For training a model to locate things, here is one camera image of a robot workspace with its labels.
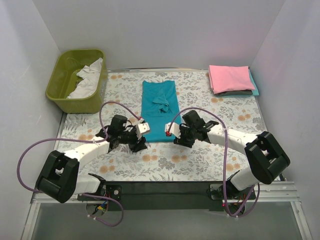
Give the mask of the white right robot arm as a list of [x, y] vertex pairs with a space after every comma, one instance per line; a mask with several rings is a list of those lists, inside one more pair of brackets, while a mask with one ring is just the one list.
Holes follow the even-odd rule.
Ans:
[[246, 156], [249, 166], [231, 175], [214, 191], [214, 196], [237, 199], [256, 184], [271, 184], [291, 161], [276, 138], [268, 131], [260, 134], [226, 129], [214, 120], [205, 122], [195, 110], [183, 115], [183, 123], [165, 125], [166, 136], [174, 136], [174, 144], [191, 148], [195, 141], [221, 145]]

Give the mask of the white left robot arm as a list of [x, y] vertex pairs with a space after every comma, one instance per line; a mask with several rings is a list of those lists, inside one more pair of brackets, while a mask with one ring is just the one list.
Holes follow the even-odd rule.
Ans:
[[79, 176], [79, 170], [119, 145], [127, 145], [132, 153], [146, 149], [144, 134], [150, 131], [149, 124], [142, 118], [135, 125], [127, 122], [125, 116], [115, 115], [91, 143], [65, 152], [54, 150], [49, 153], [35, 188], [60, 203], [65, 203], [72, 195], [82, 194], [90, 194], [95, 200], [103, 199], [108, 191], [106, 180], [94, 173]]

